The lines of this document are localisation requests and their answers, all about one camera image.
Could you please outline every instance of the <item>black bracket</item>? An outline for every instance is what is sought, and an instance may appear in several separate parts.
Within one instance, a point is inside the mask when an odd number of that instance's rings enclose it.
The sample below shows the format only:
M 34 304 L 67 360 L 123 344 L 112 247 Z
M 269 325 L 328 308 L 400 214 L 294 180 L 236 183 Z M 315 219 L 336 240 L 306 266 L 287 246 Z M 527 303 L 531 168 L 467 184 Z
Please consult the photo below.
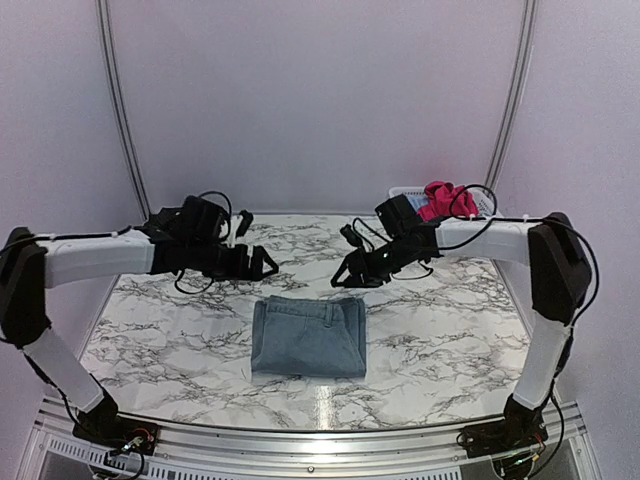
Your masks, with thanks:
M 531 445 L 539 445 L 540 442 L 536 438 L 536 435 L 539 436 L 543 442 L 549 439 L 549 434 L 547 433 L 544 423 L 532 425 L 525 436 L 511 443 L 506 439 L 506 430 L 506 420 L 469 425 L 462 429 L 458 444 L 467 451 L 469 458 L 477 458 L 486 455 L 496 455 Z

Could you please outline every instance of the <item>folded jeans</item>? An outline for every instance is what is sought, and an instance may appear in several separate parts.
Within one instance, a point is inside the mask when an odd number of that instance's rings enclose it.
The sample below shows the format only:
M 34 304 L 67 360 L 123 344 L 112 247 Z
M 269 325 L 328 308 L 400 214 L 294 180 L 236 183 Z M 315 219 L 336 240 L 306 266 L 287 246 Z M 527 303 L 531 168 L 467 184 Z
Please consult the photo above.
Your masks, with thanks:
M 362 299 L 270 297 L 253 315 L 254 372 L 312 377 L 363 377 L 366 318 Z

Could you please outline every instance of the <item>black cable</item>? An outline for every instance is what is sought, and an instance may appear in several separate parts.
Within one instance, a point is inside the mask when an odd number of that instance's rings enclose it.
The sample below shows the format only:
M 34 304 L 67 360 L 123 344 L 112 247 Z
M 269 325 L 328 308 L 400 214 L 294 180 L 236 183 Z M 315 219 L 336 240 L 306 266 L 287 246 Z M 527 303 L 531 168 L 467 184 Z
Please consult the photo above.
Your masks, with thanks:
M 218 195 L 219 197 L 224 198 L 224 200 L 227 202 L 227 215 L 229 217 L 227 219 L 227 234 L 224 237 L 220 238 L 220 241 L 224 242 L 227 238 L 229 238 L 229 235 L 231 235 L 231 217 L 233 217 L 233 206 L 231 205 L 231 200 L 229 200 L 229 197 L 227 197 L 222 192 L 218 192 L 217 190 L 209 190 L 209 191 L 203 192 L 200 195 L 198 195 L 198 198 L 204 198 L 209 195 Z
M 371 233 L 373 233 L 376 237 L 378 237 L 380 240 L 382 240 L 384 243 L 391 243 L 391 240 L 389 240 L 388 238 L 386 238 L 384 235 L 382 235 L 380 232 L 377 232 L 373 227 L 371 227 L 370 225 L 366 224 L 364 222 L 364 220 L 362 220 L 360 217 L 356 217 L 354 218 L 353 222 L 351 223 L 351 226 L 353 228 L 353 230 L 357 232 L 356 230 L 356 222 L 359 222 L 364 228 L 366 228 L 367 230 L 369 230 Z
M 360 240 L 362 240 L 369 247 L 369 252 L 373 252 L 376 249 L 376 247 L 373 245 L 371 240 L 369 240 L 362 233 L 360 233 L 358 229 L 355 227 L 355 220 L 351 223 L 351 230 Z
M 391 274 L 391 278 L 393 278 L 394 280 L 401 280 L 401 281 L 404 281 L 404 280 L 422 280 L 423 278 L 430 277 L 433 274 L 433 271 L 434 271 L 433 268 L 431 268 L 431 267 L 425 265 L 424 263 L 422 263 L 422 260 L 418 261 L 418 265 L 420 265 L 422 268 L 424 268 L 427 273 L 425 273 L 424 275 L 420 275 L 419 277 L 403 277 L 403 278 L 396 277 L 392 273 Z
M 458 197 L 471 188 L 481 188 L 489 194 L 489 196 L 491 197 L 491 201 L 493 202 L 493 212 L 491 213 L 491 215 L 496 215 L 498 213 L 498 197 L 496 197 L 496 194 L 493 190 L 480 183 L 470 183 L 469 185 L 464 186 L 458 193 L 456 193 L 456 195 L 453 197 L 453 200 L 451 200 L 451 203 L 449 204 L 449 215 L 453 218 L 457 218 L 458 220 L 468 220 L 467 217 L 458 217 L 455 213 L 453 213 L 453 206 L 458 200 Z
M 185 295 L 198 295 L 200 293 L 204 293 L 207 290 L 209 290 L 211 288 L 211 286 L 213 285 L 213 282 L 215 281 L 213 278 L 211 279 L 211 281 L 209 282 L 209 285 L 207 285 L 206 287 L 204 287 L 201 290 L 197 290 L 195 292 L 190 292 L 188 290 L 184 290 L 181 286 L 180 286 L 180 281 L 182 280 L 182 278 L 184 277 L 185 274 L 185 270 L 180 270 L 180 273 L 178 273 L 178 277 L 175 279 L 175 281 L 173 282 L 173 287 L 178 290 L 180 293 L 183 293 Z
M 137 447 L 133 447 L 131 451 L 136 452 L 138 455 L 140 455 L 140 467 L 138 468 L 138 471 L 134 475 L 128 478 L 124 478 L 122 480 L 137 480 L 138 478 L 140 478 L 140 475 L 142 475 L 142 472 L 144 471 L 144 454 Z
M 131 226 L 123 228 L 122 230 L 118 230 L 116 236 L 124 235 L 132 229 Z M 91 238 L 109 238 L 113 237 L 113 232 L 108 233 L 70 233 L 65 235 L 40 235 L 33 236 L 27 238 L 21 238 L 20 240 L 16 240 L 15 242 L 11 242 L 8 245 L 5 245 L 2 250 L 0 250 L 0 257 L 4 255 L 7 251 L 11 250 L 18 245 L 24 245 L 27 243 L 33 242 L 41 242 L 41 241 L 51 241 L 56 242 L 58 240 L 81 240 L 81 239 L 91 239 Z
M 554 448 L 553 452 L 551 452 L 551 455 L 549 455 L 547 460 L 540 466 L 540 468 L 538 468 L 535 472 L 529 475 L 529 478 L 534 478 L 538 476 L 540 472 L 542 472 L 542 470 L 544 470 L 545 467 L 547 467 L 547 465 L 551 463 L 551 460 L 553 460 L 553 458 L 558 453 L 558 450 L 560 450 L 560 447 L 562 446 L 562 441 L 564 440 L 564 430 L 565 430 L 564 415 L 562 414 L 562 409 L 560 408 L 560 405 L 558 405 L 558 400 L 553 394 L 551 394 L 551 402 L 553 403 L 554 407 L 556 407 L 556 410 L 558 411 L 558 415 L 560 416 L 560 438 L 558 439 L 556 448 Z

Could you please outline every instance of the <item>marble surface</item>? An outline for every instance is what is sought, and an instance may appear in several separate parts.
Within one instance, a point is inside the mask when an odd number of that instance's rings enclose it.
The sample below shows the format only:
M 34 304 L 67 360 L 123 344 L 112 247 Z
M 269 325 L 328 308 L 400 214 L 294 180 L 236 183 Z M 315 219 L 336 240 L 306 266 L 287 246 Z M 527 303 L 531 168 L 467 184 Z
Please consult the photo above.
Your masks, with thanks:
M 121 409 L 182 422 L 275 429 L 375 429 L 502 411 L 527 336 L 492 264 L 437 259 L 422 280 L 374 290 L 332 289 L 351 247 L 345 216 L 257 216 L 246 243 L 265 246 L 281 273 L 261 283 L 216 283 L 186 296 L 172 275 L 124 276 L 83 356 Z M 417 276 L 419 267 L 398 277 Z M 199 274 L 185 288 L 206 284 Z M 362 296 L 364 379 L 252 375 L 256 300 Z

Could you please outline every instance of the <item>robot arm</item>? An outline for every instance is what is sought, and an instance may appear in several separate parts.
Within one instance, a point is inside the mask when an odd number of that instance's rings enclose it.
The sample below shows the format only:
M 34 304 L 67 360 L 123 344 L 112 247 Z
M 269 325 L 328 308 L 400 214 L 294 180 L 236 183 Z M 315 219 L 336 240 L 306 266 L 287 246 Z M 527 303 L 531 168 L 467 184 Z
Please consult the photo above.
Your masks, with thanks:
M 229 231 L 234 240 L 246 232 L 253 217 L 242 212 L 241 218 Z M 144 225 L 121 233 L 45 235 L 36 240 L 23 227 L 11 233 L 0 257 L 1 330 L 38 375 L 78 407 L 82 427 L 74 434 L 94 441 L 126 438 L 135 425 L 123 424 L 115 401 L 51 328 L 45 289 L 127 273 L 193 269 L 216 280 L 259 281 L 278 271 L 263 247 L 250 252 L 247 245 L 226 245 L 226 237 L 220 235 L 225 222 L 230 225 L 231 219 L 219 206 L 188 197 L 181 208 L 163 209 Z
M 546 432 L 539 427 L 542 410 L 568 358 L 572 321 L 591 282 L 591 267 L 582 247 L 563 227 L 571 227 L 568 218 L 558 213 L 543 223 L 495 219 L 488 227 L 488 219 L 441 217 L 423 223 L 399 202 L 402 200 L 396 197 L 376 209 L 392 238 L 380 248 L 367 252 L 351 227 L 341 230 L 357 248 L 346 256 L 332 285 L 376 288 L 412 262 L 446 255 L 529 266 L 535 326 L 522 375 L 505 406 L 505 420 L 469 427 L 463 431 L 463 439 L 470 457 L 526 445 L 526 439 L 533 444 L 536 434 L 546 439 Z

